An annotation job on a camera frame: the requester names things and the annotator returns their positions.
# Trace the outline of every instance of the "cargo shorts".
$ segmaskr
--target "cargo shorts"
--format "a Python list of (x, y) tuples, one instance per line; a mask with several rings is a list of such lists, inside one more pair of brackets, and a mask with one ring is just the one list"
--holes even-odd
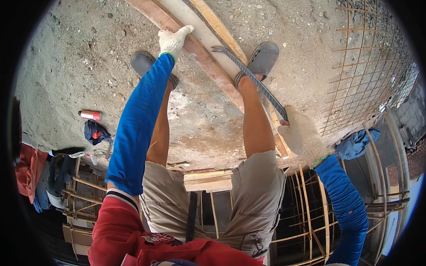
[[(277, 168), (275, 150), (253, 154), (231, 175), (233, 209), (224, 234), (216, 241), (254, 257), (263, 257), (278, 225), (286, 177)], [(189, 199), (183, 175), (147, 161), (139, 196), (151, 232), (186, 239)], [(194, 239), (210, 238), (195, 224)]]

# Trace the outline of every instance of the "rebar mesh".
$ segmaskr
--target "rebar mesh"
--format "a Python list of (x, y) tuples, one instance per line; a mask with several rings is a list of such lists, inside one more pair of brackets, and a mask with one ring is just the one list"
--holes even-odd
[(343, 0), (336, 8), (347, 15), (340, 77), (327, 121), (320, 128), (327, 135), (399, 106), (417, 79), (418, 68), (407, 40), (392, 15), (379, 0)]

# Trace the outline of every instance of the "spray can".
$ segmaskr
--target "spray can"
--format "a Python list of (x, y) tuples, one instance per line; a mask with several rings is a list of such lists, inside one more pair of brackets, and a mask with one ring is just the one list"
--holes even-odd
[(102, 112), (98, 111), (81, 110), (78, 111), (78, 115), (82, 118), (93, 119), (96, 121), (100, 121), (102, 119)]

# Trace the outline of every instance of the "gray shoe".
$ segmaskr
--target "gray shoe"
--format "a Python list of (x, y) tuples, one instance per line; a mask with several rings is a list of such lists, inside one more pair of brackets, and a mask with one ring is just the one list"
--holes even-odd
[[(145, 51), (134, 52), (132, 58), (130, 59), (130, 65), (141, 77), (143, 77), (150, 70), (154, 62), (155, 58)], [(169, 80), (173, 84), (173, 89), (176, 89), (177, 85), (179, 84), (179, 79), (175, 75), (170, 74)]]
[[(262, 80), (264, 80), (273, 68), (275, 61), (278, 59), (278, 56), (279, 48), (275, 43), (270, 41), (261, 43), (251, 55), (247, 68), (253, 74), (262, 74)], [(246, 74), (244, 74), (243, 71), (237, 74), (234, 80), (234, 83), (237, 87), (238, 82), (245, 75)]]

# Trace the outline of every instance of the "hand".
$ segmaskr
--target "hand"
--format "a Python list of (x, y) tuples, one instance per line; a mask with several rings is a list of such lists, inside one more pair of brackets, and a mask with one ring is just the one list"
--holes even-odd
[(176, 58), (179, 56), (184, 46), (185, 37), (193, 30), (193, 26), (187, 25), (175, 33), (165, 30), (159, 31), (160, 55), (170, 54), (176, 62)]
[(312, 167), (316, 160), (330, 153), (309, 117), (292, 106), (285, 106), (284, 109), (287, 112), (289, 126), (279, 126), (278, 133), (290, 150)]

